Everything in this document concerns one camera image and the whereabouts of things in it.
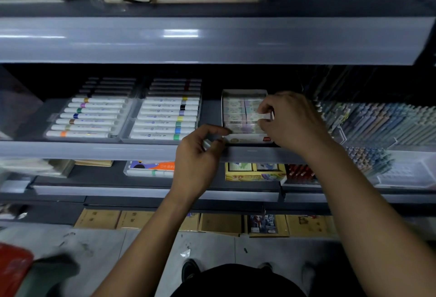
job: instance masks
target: floor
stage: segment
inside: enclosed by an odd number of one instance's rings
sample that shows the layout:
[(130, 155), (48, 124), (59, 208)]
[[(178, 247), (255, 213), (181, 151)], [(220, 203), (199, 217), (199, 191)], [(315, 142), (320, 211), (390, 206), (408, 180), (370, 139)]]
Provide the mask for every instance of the floor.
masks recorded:
[[(62, 284), (65, 297), (87, 297), (127, 250), (139, 231), (73, 229), (68, 226), (20, 224), (0, 230), (0, 242), (31, 250), (35, 259), (61, 253), (70, 255), (80, 272)], [(273, 271), (296, 283), (304, 292), (310, 288), (311, 275), (302, 268), (306, 263), (324, 260), (326, 248), (340, 248), (329, 240), (297, 238), (231, 237), (215, 233), (179, 232), (156, 292), (168, 297), (181, 283), (181, 267), (190, 250), (190, 258), (201, 270), (226, 263), (257, 267), (269, 262)]]

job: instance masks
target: hand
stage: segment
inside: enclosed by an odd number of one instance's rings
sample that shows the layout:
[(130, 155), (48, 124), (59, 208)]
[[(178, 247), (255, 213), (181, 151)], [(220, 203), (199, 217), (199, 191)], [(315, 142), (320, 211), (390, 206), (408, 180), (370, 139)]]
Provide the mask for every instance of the hand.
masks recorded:
[(183, 138), (177, 147), (171, 193), (179, 201), (192, 206), (211, 184), (217, 169), (219, 158), (224, 150), (223, 140), (215, 140), (211, 147), (203, 150), (203, 140), (207, 134), (228, 135), (224, 127), (202, 125)]
[(259, 119), (257, 123), (281, 147), (305, 158), (319, 145), (334, 142), (327, 133), (320, 114), (304, 95), (292, 91), (269, 95), (257, 111), (267, 113), (272, 109), (273, 121)]

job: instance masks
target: person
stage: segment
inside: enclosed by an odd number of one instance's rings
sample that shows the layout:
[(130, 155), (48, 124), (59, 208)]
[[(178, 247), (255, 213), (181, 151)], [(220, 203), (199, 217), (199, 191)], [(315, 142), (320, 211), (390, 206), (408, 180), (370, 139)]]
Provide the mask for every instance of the person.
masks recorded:
[[(300, 94), (267, 96), (259, 113), (274, 110), (275, 119), (258, 124), (281, 147), (302, 156), (326, 195), (351, 266), (368, 296), (436, 296), (436, 256), (335, 143), (312, 104)], [(177, 231), (214, 178), (225, 145), (215, 140), (204, 151), (207, 134), (227, 135), (219, 126), (202, 125), (177, 147), (170, 191), (93, 297), (152, 296), (160, 281)], [(304, 296), (291, 281), (262, 269), (223, 265), (199, 273), (183, 267), (179, 295), (268, 293)]]

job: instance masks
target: red object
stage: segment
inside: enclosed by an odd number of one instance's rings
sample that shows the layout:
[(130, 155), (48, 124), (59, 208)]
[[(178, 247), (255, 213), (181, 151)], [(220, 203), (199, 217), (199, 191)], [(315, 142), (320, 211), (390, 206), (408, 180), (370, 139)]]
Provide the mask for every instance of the red object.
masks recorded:
[(32, 263), (30, 251), (0, 243), (0, 297), (15, 296)]

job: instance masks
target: shoe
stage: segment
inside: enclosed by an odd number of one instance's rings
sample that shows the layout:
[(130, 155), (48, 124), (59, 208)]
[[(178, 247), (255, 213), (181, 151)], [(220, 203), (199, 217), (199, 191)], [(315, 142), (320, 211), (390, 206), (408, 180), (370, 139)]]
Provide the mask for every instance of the shoe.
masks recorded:
[(260, 270), (263, 270), (265, 272), (273, 273), (273, 267), (269, 262), (263, 262), (258, 267)]
[(194, 275), (199, 274), (200, 269), (194, 260), (188, 259), (182, 267), (182, 283), (188, 279), (192, 279)]

